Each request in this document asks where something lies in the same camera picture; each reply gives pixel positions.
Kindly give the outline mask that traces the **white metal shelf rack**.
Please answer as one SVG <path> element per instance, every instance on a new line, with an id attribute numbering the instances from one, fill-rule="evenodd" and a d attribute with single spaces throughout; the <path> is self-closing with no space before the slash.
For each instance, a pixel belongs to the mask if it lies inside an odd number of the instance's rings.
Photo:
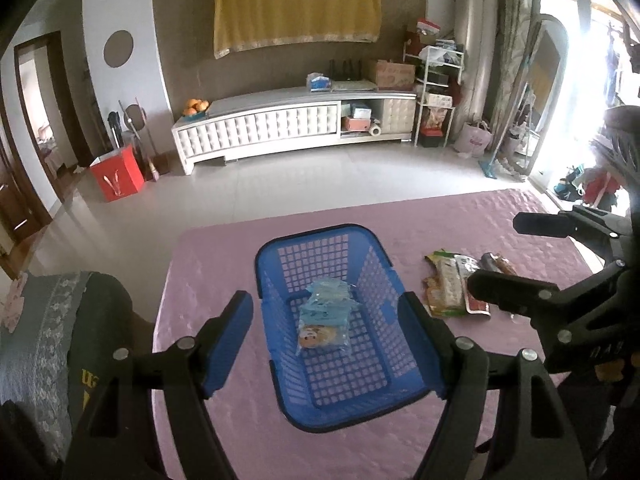
<path id="1" fill-rule="evenodd" d="M 446 146 L 460 101 L 465 63 L 462 44 L 450 39 L 436 39 L 432 44 L 424 44 L 414 35 L 405 40 L 402 60 L 416 66 L 413 79 L 416 94 L 413 145 L 424 148 Z"/>

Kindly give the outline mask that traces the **cardboard box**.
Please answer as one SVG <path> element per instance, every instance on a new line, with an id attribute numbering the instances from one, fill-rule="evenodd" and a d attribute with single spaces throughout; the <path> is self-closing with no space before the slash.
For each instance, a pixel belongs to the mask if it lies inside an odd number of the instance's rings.
<path id="1" fill-rule="evenodd" d="M 416 66 L 385 60 L 367 64 L 367 78 L 381 90 L 411 90 L 416 76 Z"/>

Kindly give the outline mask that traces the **standing mirror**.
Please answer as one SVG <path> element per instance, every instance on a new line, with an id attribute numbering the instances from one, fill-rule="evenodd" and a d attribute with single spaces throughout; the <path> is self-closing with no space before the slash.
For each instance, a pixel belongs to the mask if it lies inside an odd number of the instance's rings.
<path id="1" fill-rule="evenodd" d="M 518 177 L 528 177 L 534 169 L 559 102 L 567 57 L 564 25 L 550 14 L 539 14 L 518 71 L 515 101 L 500 148 L 506 166 Z"/>

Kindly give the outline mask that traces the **white standing air conditioner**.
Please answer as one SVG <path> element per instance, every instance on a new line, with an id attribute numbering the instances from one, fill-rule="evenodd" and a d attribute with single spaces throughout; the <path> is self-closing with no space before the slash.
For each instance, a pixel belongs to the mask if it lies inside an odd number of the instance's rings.
<path id="1" fill-rule="evenodd" d="M 468 122 L 483 118 L 495 54 L 498 0 L 456 0 L 454 40 L 463 47 L 461 100 L 454 112 L 452 136 L 457 139 Z"/>

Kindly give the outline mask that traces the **pink tablecloth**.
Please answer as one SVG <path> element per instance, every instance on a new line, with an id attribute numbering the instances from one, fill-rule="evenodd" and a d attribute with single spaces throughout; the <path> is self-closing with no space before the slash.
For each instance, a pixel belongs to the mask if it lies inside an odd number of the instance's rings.
<path id="1" fill-rule="evenodd" d="M 242 479 L 407 479 L 442 401 L 422 379 L 397 321 L 406 290 L 424 291 L 427 257 L 494 254 L 524 278 L 572 286 L 590 267 L 566 238 L 521 235 L 541 211 L 520 190 L 405 200 L 211 226 L 180 238 L 153 347 L 168 349 L 252 296 L 254 315 L 224 386 L 206 408 Z M 300 348 L 298 310 L 314 282 L 349 284 L 349 341 Z"/>

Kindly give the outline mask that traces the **red gift bag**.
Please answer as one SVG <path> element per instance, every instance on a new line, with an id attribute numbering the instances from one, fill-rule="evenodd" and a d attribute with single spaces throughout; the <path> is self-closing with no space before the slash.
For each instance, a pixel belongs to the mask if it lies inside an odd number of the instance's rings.
<path id="1" fill-rule="evenodd" d="M 131 145 L 96 158 L 89 169 L 107 202 L 137 194 L 145 184 Z"/>

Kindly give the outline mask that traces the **blue tissue box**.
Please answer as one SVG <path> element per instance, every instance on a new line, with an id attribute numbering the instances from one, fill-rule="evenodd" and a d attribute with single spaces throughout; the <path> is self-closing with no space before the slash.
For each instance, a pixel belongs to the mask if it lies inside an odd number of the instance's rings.
<path id="1" fill-rule="evenodd" d="M 306 77 L 306 88 L 310 92 L 330 91 L 332 79 L 322 73 L 311 73 Z"/>

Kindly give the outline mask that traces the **pink shopping bag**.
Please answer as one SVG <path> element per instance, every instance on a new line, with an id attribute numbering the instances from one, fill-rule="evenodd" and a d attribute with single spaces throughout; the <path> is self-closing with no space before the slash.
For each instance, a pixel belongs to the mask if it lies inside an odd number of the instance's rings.
<path id="1" fill-rule="evenodd" d="M 454 142 L 454 150 L 458 154 L 479 158 L 484 155 L 491 140 L 492 132 L 487 122 L 467 122 Z"/>

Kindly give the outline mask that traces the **blue clear candy bag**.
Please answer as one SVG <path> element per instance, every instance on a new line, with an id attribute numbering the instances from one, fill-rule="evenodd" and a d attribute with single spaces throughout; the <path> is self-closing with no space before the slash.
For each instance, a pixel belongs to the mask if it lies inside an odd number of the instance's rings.
<path id="1" fill-rule="evenodd" d="M 360 308 L 354 288 L 337 278 L 320 278 L 307 287 L 308 299 L 299 307 L 303 326 L 347 326 L 352 312 Z"/>

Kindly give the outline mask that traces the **blue plastic basket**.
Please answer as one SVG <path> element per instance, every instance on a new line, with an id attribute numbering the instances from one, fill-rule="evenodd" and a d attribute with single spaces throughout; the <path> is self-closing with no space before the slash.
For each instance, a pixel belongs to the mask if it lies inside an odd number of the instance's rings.
<path id="1" fill-rule="evenodd" d="M 323 434 L 445 392 L 437 353 L 405 334 L 405 286 L 376 235 L 341 224 L 270 240 L 254 269 L 281 412 Z"/>

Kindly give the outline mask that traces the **red snack pouch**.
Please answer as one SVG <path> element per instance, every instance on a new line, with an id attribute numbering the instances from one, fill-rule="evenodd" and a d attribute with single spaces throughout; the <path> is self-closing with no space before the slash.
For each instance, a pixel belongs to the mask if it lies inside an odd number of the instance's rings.
<path id="1" fill-rule="evenodd" d="M 462 285 L 462 306 L 465 313 L 473 316 L 484 316 L 490 318 L 491 312 L 487 301 L 477 297 L 476 278 L 473 275 L 480 270 L 480 264 L 472 257 L 466 255 L 455 255 L 458 273 Z"/>

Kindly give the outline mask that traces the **round brown wall disc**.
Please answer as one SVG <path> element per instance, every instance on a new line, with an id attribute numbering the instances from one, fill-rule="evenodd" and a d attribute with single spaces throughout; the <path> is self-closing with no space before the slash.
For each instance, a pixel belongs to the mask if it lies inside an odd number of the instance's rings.
<path id="1" fill-rule="evenodd" d="M 128 30 L 116 30 L 104 44 L 104 62 L 111 68 L 123 66 L 130 59 L 132 52 L 134 52 L 134 37 Z"/>

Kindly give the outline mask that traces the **Doublemint gum tin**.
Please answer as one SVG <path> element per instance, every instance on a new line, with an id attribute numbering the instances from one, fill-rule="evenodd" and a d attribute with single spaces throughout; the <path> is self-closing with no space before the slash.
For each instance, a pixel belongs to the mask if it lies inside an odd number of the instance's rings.
<path id="1" fill-rule="evenodd" d="M 491 255 L 490 252 L 485 252 L 484 255 L 480 257 L 480 266 L 483 270 L 489 272 L 498 272 L 499 268 L 496 266 L 495 259 Z"/>

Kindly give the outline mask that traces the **pile of oranges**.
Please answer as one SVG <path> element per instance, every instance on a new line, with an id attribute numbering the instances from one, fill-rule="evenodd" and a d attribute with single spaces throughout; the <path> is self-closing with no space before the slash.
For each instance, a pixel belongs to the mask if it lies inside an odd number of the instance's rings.
<path id="1" fill-rule="evenodd" d="M 209 102 L 206 100 L 190 99 L 186 102 L 186 106 L 182 111 L 183 117 L 192 117 L 198 114 L 203 114 L 208 110 Z"/>

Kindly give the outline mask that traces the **orange sausage snack pack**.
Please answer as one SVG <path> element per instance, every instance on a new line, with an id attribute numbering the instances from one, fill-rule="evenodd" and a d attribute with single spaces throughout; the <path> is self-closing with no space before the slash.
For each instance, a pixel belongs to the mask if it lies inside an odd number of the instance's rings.
<path id="1" fill-rule="evenodd" d="M 494 255 L 495 265 L 502 274 L 516 275 L 516 271 L 512 263 L 502 255 Z"/>

